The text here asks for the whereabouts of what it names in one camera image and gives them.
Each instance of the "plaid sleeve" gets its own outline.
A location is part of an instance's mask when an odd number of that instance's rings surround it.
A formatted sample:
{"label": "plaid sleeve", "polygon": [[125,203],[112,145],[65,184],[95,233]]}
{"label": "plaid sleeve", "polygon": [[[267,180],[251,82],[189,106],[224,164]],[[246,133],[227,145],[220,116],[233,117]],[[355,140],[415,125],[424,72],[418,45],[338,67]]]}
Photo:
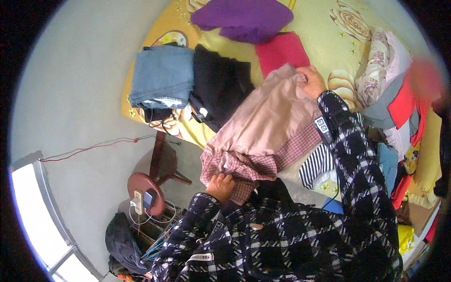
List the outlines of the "plaid sleeve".
{"label": "plaid sleeve", "polygon": [[384,176],[357,116],[334,92],[326,91],[318,105],[329,125],[331,152],[341,190],[343,211],[350,218],[345,224],[347,240],[361,242],[352,263],[343,272],[362,273],[369,265],[381,277],[399,277],[402,259],[396,214]]}
{"label": "plaid sleeve", "polygon": [[331,151],[345,215],[361,220],[395,218],[376,153],[357,116],[332,91],[322,93],[318,104],[332,133]]}
{"label": "plaid sleeve", "polygon": [[188,211],[180,219],[152,266],[154,281],[174,281],[199,246],[196,240],[205,237],[208,223],[219,212],[220,202],[206,193],[191,199]]}

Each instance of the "red wire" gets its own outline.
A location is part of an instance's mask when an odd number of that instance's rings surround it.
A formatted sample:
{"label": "red wire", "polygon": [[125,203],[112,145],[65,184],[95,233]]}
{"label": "red wire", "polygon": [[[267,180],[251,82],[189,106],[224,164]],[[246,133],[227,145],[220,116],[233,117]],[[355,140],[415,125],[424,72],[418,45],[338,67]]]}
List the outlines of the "red wire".
{"label": "red wire", "polygon": [[72,157],[72,156],[75,156],[75,155],[78,154],[78,153],[85,152],[85,151],[88,151],[88,150],[91,150],[91,149],[94,149],[94,148],[98,148],[98,147],[111,146],[111,145],[114,145],[114,144],[119,143],[119,142],[132,142],[132,143],[137,143],[137,142],[138,142],[138,139],[135,139],[135,140],[133,140],[133,141],[130,141],[130,140],[119,140],[119,141],[116,141],[116,142],[111,143],[111,144],[92,146],[92,147],[83,149],[83,150],[81,150],[81,151],[75,152],[75,153],[73,153],[72,155],[70,155],[70,156],[68,156],[68,157],[64,157],[64,158],[62,158],[62,159],[57,159],[57,160],[39,160],[39,161],[40,161],[40,162],[57,162],[57,161],[67,160],[68,158],[70,158],[70,157]]}

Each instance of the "black and white plaid coat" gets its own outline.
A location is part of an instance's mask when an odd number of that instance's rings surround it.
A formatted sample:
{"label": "black and white plaid coat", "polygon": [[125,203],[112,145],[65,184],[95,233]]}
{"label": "black and white plaid coat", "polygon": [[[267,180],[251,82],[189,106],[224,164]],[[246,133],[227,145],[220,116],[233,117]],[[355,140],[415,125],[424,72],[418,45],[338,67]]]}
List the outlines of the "black and white plaid coat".
{"label": "black and white plaid coat", "polygon": [[[356,117],[333,92],[318,104],[334,138],[331,151],[344,215],[301,203],[243,206],[203,243],[217,199],[196,194],[155,260],[155,281],[397,281],[402,271],[396,216],[384,176]],[[260,230],[251,223],[263,225]]]}

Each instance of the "wooden stool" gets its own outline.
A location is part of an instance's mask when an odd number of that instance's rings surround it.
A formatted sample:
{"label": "wooden stool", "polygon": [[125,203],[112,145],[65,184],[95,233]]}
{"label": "wooden stool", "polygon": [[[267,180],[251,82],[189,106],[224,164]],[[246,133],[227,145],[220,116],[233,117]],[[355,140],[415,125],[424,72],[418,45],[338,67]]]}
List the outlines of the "wooden stool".
{"label": "wooden stool", "polygon": [[153,189],[157,193],[155,205],[149,215],[160,214],[165,205],[165,198],[161,192],[160,185],[168,179],[191,185],[192,181],[177,171],[177,157],[175,150],[169,145],[165,145],[166,132],[158,131],[156,134],[155,145],[153,147],[152,160],[150,163],[149,174],[135,172],[129,177],[127,190],[131,199],[134,198],[134,191],[139,190],[142,193],[149,189]]}

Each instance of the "coat button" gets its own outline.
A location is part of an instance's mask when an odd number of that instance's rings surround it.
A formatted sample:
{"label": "coat button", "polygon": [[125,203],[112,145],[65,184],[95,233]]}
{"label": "coat button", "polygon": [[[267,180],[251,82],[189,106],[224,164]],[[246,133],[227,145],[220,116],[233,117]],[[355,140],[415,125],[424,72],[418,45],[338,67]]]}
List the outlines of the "coat button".
{"label": "coat button", "polygon": [[263,225],[256,223],[250,223],[249,226],[252,228],[252,230],[260,230],[263,228]]}

